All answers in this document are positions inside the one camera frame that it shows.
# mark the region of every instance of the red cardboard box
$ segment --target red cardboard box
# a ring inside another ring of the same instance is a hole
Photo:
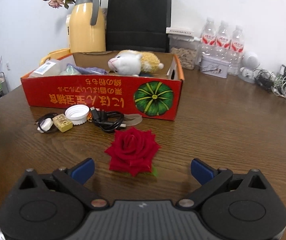
[[[107,62],[117,53],[74,53],[59,60],[63,64],[109,70]],[[176,55],[155,54],[164,68],[153,74],[153,77],[110,73],[28,78],[28,73],[21,77],[21,82],[30,106],[68,108],[75,104],[85,104],[106,111],[174,120],[184,80],[182,67]]]

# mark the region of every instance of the red rose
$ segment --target red rose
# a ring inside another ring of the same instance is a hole
[[[115,131],[115,140],[106,153],[112,157],[110,170],[129,172],[135,177],[139,172],[152,172],[152,160],[160,146],[155,134],[136,128]]]

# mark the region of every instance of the transparent storage container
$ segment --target transparent storage container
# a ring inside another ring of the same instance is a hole
[[[169,39],[170,52],[179,57],[182,68],[194,69],[199,41],[190,36],[175,34],[169,34]]]

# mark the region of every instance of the red and white bottle label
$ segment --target red and white bottle label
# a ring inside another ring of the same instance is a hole
[[[209,44],[211,46],[215,45],[215,36],[210,35],[210,34],[204,34],[202,36],[202,42],[205,44]]]
[[[243,52],[244,44],[237,41],[232,41],[231,50],[235,52]]]
[[[230,39],[224,36],[216,38],[216,46],[228,49],[230,47]]]

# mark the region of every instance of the wooden table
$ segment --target wooden table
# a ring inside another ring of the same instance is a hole
[[[110,202],[168,198],[176,202],[199,186],[190,175],[190,162],[198,157],[236,173],[260,169],[286,206],[286,100],[238,77],[221,79],[188,70],[185,77],[176,120],[144,119],[137,126],[152,129],[162,146],[154,158],[157,178],[109,171],[110,156],[104,150],[114,135],[92,124],[66,133],[38,133],[35,120],[52,109],[29,107],[22,87],[1,98],[0,205],[26,168],[50,173],[87,157],[95,160],[96,171],[86,186]]]

